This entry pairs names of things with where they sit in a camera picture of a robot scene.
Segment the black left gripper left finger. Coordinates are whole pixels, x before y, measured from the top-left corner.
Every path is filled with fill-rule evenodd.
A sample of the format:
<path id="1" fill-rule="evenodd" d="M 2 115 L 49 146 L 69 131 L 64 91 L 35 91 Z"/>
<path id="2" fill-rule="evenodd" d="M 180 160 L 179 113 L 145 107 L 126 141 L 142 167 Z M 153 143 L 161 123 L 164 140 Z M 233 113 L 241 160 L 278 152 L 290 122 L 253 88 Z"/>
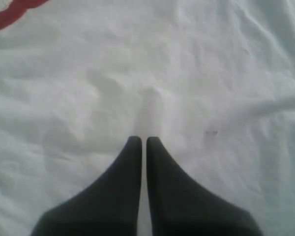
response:
<path id="1" fill-rule="evenodd" d="M 33 236 L 135 236 L 142 140 L 130 136 L 111 166 L 78 195 L 45 212 Z"/>

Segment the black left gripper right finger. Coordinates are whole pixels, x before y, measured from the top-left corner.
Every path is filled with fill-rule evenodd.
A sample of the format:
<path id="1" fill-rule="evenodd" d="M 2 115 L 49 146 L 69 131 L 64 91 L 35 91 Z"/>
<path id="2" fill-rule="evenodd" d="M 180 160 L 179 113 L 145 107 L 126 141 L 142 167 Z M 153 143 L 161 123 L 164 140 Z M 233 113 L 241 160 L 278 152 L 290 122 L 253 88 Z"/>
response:
<path id="1" fill-rule="evenodd" d="M 154 236 L 261 236 L 249 212 L 211 193 L 147 139 L 147 188 Z"/>

